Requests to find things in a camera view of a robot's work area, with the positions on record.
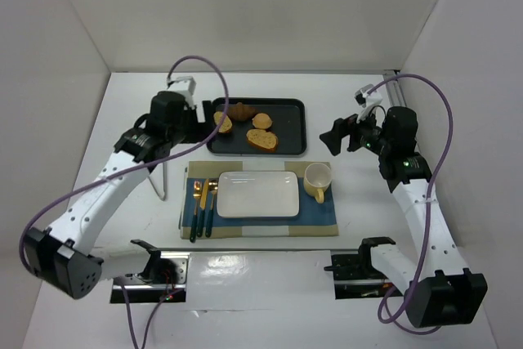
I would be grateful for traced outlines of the brown croissant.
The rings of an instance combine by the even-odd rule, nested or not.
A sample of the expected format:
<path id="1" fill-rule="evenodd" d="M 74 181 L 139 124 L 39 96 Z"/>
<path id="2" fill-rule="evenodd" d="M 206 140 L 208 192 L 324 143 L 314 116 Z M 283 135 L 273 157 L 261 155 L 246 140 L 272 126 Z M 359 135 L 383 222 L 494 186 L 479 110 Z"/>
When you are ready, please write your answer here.
<path id="1" fill-rule="evenodd" d="M 246 122 L 252 119 L 257 114 L 257 110 L 250 106 L 245 105 L 242 102 L 230 105 L 227 110 L 227 116 L 237 122 Z"/>

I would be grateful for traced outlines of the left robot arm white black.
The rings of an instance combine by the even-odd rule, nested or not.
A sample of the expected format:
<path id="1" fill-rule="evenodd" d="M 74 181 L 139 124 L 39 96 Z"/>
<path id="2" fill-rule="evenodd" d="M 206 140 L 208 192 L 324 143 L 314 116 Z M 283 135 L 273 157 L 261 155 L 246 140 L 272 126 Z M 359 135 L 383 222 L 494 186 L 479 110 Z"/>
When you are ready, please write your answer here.
<path id="1" fill-rule="evenodd" d="M 116 142 L 96 180 L 73 192 L 77 200 L 44 230 L 30 222 L 19 242 L 20 260 L 32 275 L 69 295 L 85 297 L 101 280 L 145 273 L 159 252 L 140 240 L 122 250 L 93 254 L 96 240 L 125 199 L 154 169 L 169 159 L 178 144 L 191 150 L 215 134 L 210 122 L 197 119 L 193 91 L 161 91 Z"/>

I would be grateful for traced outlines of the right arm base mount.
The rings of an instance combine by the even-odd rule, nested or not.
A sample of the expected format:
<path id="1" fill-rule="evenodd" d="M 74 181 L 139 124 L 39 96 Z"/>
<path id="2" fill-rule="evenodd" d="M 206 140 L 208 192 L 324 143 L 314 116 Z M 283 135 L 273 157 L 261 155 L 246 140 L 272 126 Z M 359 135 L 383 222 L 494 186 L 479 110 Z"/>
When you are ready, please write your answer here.
<path id="1" fill-rule="evenodd" d="M 379 245 L 395 245 L 389 237 L 364 238 L 357 250 L 333 250 L 331 263 L 324 271 L 333 274 L 336 300 L 382 298 L 393 283 L 372 267 L 370 249 Z"/>

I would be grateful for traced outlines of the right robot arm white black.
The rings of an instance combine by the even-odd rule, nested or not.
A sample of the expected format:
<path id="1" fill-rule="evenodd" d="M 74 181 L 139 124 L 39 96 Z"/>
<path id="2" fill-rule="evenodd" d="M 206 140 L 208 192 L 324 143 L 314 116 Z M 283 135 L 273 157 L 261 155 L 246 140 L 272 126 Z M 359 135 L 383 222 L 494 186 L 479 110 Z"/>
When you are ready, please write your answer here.
<path id="1" fill-rule="evenodd" d="M 360 148 L 378 157 L 379 172 L 404 213 L 418 262 L 411 262 L 388 237 L 363 239 L 360 268 L 384 275 L 404 297 L 399 310 L 415 328 L 470 324 L 486 295 L 481 273 L 471 272 L 457 249 L 431 185 L 427 161 L 415 150 L 417 115 L 405 107 L 391 107 L 381 125 L 369 113 L 334 121 L 320 140 L 332 155 Z"/>

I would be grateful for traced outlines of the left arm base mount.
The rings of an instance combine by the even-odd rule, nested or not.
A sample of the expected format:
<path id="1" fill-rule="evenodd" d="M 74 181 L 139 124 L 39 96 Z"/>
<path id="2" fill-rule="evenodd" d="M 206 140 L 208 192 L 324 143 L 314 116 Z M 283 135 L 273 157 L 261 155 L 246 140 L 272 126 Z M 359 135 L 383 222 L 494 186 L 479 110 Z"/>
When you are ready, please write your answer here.
<path id="1" fill-rule="evenodd" d="M 140 259 L 132 261 L 132 269 L 113 280 L 110 303 L 125 303 L 120 284 L 131 304 L 152 304 L 163 297 L 166 303 L 184 303 L 190 254 L 158 248 L 142 239 L 130 243 L 132 251 L 139 251 Z"/>

